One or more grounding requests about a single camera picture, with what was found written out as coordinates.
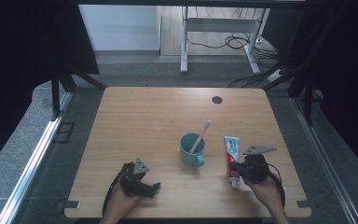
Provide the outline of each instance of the table hole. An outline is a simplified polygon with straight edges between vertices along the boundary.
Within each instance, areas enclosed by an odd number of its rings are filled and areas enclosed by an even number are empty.
[[[214,97],[212,98],[212,102],[214,102],[214,103],[217,104],[217,105],[220,105],[220,104],[222,104],[223,99],[222,99],[220,96],[214,96]]]

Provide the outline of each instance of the toothbrush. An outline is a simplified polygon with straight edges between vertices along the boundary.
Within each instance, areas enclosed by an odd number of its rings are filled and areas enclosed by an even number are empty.
[[[190,149],[190,151],[188,153],[193,153],[194,150],[196,149],[196,147],[199,145],[199,142],[202,138],[202,136],[205,134],[205,131],[209,128],[209,126],[211,126],[211,120],[209,119],[208,121],[206,121],[206,124],[205,124],[205,128],[204,128],[204,131],[202,132],[202,134],[199,136],[199,138],[197,138],[196,142],[194,143],[193,147]]]

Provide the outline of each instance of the teal mug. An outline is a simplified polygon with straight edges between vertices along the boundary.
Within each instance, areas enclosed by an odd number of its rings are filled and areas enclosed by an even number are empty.
[[[193,153],[189,153],[190,149],[193,147],[199,136],[200,135],[197,133],[187,133],[180,140],[182,160],[187,165],[201,167],[204,164],[202,153],[205,149],[205,142],[203,138],[200,139],[200,142]]]

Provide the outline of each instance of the human hand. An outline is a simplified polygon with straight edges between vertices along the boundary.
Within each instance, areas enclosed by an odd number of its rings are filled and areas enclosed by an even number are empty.
[[[138,203],[140,196],[127,195],[118,182],[112,190],[101,224],[116,224]]]
[[[275,181],[271,177],[255,183],[252,180],[242,178],[243,183],[249,186],[255,194],[255,197],[268,209],[270,207],[282,206],[281,194]]]
[[[258,201],[267,207],[275,223],[289,223],[286,213],[283,210],[281,194],[277,184],[270,176],[257,183],[246,178],[242,178],[242,180],[245,185],[252,189]]]

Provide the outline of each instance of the power strip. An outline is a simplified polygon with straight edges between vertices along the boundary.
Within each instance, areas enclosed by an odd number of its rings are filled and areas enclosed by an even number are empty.
[[[269,76],[269,77],[267,78],[267,80],[268,80],[269,82],[273,82],[273,81],[275,81],[278,77],[280,77],[283,73],[284,73],[283,70],[278,69],[278,70],[276,70],[274,73],[272,73],[272,75]]]

